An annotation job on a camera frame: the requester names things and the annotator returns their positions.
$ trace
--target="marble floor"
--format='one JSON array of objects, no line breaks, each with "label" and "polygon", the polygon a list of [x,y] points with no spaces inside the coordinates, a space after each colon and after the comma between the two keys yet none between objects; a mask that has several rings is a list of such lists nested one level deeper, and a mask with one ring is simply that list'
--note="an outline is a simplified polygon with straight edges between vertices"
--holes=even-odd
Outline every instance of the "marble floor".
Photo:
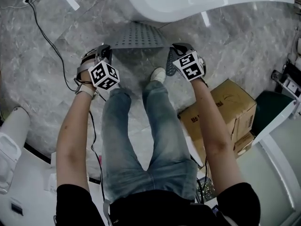
[{"label": "marble floor", "polygon": [[[104,42],[129,21],[119,9],[118,0],[76,0],[74,11],[66,0],[36,0],[40,26],[56,45],[65,61],[66,76],[72,88],[81,56]],[[23,6],[22,0],[0,0],[0,6]],[[292,5],[256,2],[228,6],[170,24],[156,24],[170,43],[188,42],[204,58],[206,81],[211,89],[230,78],[257,97],[265,89],[274,89],[273,69],[281,70],[299,18]],[[59,58],[40,34],[30,7],[0,9],[0,69],[2,110],[22,106],[31,117],[27,142],[46,156],[55,151],[60,125],[74,94],[63,80]],[[141,90],[155,67],[164,66],[166,49],[117,51],[113,66],[121,74],[124,86],[132,91],[129,137],[137,156],[147,168],[151,154],[151,130],[145,114]],[[179,74],[168,77],[166,87],[177,111],[191,105],[191,85]],[[101,154],[101,116],[104,101],[92,102],[95,119],[96,151]],[[91,121],[88,128],[87,164],[90,176],[98,178],[99,168],[90,150],[93,140]]]}]

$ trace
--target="white shoe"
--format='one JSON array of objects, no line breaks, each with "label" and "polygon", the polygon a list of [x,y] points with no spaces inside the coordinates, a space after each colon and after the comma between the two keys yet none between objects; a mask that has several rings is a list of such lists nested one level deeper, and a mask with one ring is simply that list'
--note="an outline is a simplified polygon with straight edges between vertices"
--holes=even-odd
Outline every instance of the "white shoe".
[{"label": "white shoe", "polygon": [[165,81],[166,78],[166,72],[164,68],[157,68],[154,70],[154,72],[151,74],[150,80],[151,81],[160,81],[162,84]]}]

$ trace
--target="black t-shirt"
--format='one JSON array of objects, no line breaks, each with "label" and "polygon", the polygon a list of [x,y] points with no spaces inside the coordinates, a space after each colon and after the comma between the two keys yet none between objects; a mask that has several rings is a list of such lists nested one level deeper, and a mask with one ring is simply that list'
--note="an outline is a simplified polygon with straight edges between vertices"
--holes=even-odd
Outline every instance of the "black t-shirt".
[{"label": "black t-shirt", "polygon": [[[217,196],[217,201],[219,212],[215,215],[208,206],[191,204],[189,200],[175,193],[147,191],[116,200],[110,206],[110,219],[113,226],[230,225],[225,220],[228,217],[239,226],[259,224],[259,199],[248,183],[236,184],[226,189]],[[58,226],[104,225],[90,193],[75,185],[58,187],[56,221]]]}]

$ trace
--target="leg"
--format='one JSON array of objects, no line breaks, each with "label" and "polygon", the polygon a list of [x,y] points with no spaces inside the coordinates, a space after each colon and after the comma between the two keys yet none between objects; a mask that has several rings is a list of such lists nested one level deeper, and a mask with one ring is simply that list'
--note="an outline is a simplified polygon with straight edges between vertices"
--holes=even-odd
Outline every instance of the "leg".
[{"label": "leg", "polygon": [[111,202],[150,190],[153,185],[128,138],[130,106],[131,98],[126,91],[115,89],[103,109],[103,185]]},{"label": "leg", "polygon": [[155,188],[194,200],[197,165],[190,158],[181,123],[161,82],[149,83],[143,92],[143,103],[154,138],[148,172],[154,177]]}]

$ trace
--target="white cube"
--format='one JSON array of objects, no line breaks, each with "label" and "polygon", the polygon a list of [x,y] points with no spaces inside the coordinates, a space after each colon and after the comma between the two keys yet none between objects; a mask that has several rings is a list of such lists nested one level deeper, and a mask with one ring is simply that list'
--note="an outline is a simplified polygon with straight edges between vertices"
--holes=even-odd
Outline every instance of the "white cube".
[{"label": "white cube", "polygon": [[205,74],[204,62],[198,57],[196,51],[174,61],[173,64],[187,81],[194,80]]},{"label": "white cube", "polygon": [[118,70],[104,61],[90,67],[88,71],[95,87],[109,89],[120,82]]}]

